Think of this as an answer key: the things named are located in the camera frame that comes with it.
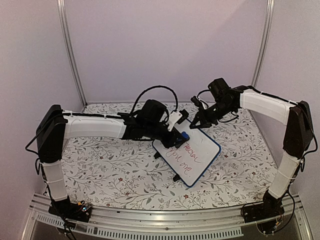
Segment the small blue-framed whiteboard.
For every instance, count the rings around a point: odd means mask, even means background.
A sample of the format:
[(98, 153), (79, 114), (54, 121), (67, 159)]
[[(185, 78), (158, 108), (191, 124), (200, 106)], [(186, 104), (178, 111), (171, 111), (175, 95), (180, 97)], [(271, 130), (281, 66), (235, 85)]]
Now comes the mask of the small blue-framed whiteboard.
[(152, 147), (167, 165), (174, 171), (173, 181), (182, 181), (187, 187), (193, 187), (204, 175), (210, 165), (221, 153), (221, 146), (201, 129), (191, 129), (191, 121), (186, 119), (176, 125), (176, 129), (189, 136), (189, 140), (180, 147), (165, 148), (159, 140)]

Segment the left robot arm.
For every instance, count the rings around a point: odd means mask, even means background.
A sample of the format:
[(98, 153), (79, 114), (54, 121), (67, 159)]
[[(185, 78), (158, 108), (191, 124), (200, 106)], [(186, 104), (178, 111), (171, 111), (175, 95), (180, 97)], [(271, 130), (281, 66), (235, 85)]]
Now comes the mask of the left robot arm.
[(189, 140), (187, 133), (178, 130), (189, 116), (186, 110), (169, 112), (161, 102), (149, 99), (142, 109), (119, 112), (116, 115), (81, 113), (62, 110), (52, 105), (32, 139), (37, 144), (41, 164), (55, 209), (63, 216), (74, 213), (74, 205), (67, 200), (68, 193), (61, 167), (63, 151), (72, 138), (111, 137), (121, 140), (158, 140), (165, 148), (180, 147)]

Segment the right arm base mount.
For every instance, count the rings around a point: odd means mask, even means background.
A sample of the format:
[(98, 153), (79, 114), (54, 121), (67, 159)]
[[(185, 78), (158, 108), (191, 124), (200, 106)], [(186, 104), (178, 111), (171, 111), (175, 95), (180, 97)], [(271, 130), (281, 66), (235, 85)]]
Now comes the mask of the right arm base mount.
[(240, 214), (244, 222), (250, 223), (282, 215), (285, 212), (282, 204), (284, 196), (275, 198), (267, 190), (261, 203), (243, 205)]

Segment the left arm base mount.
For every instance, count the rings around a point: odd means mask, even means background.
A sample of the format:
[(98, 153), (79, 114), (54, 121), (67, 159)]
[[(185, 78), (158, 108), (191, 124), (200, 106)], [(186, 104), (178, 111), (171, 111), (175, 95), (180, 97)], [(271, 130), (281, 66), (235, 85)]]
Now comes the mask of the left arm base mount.
[(88, 223), (92, 214), (92, 204), (86, 203), (84, 200), (78, 203), (71, 202), (70, 197), (53, 198), (49, 193), (51, 205), (48, 212), (52, 215), (59, 216), (61, 219), (75, 220)]

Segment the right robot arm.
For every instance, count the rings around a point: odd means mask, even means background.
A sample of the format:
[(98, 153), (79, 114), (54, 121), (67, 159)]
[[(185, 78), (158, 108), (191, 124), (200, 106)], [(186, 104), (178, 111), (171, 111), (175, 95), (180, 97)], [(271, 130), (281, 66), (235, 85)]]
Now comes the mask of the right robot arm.
[(191, 102), (198, 111), (190, 124), (192, 129), (209, 128), (229, 113), (239, 109), (256, 112), (272, 118), (285, 126), (282, 142), (283, 154), (277, 174), (263, 196), (258, 213), (269, 218), (278, 210), (289, 185), (295, 180), (298, 171), (303, 171), (311, 142), (316, 142), (310, 105), (307, 101), (293, 101), (257, 90), (252, 85), (230, 87), (223, 78), (213, 80), (207, 91), (214, 98), (214, 104), (207, 106), (197, 95)]

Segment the blue whiteboard eraser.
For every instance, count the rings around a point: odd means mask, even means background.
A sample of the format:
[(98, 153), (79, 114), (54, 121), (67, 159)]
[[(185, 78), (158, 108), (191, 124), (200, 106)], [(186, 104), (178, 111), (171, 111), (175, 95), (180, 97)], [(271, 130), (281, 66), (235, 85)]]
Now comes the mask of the blue whiteboard eraser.
[(181, 133), (181, 136), (182, 136), (186, 141), (188, 141), (188, 140), (190, 139), (189, 135), (188, 135), (185, 131), (183, 131), (183, 132)]

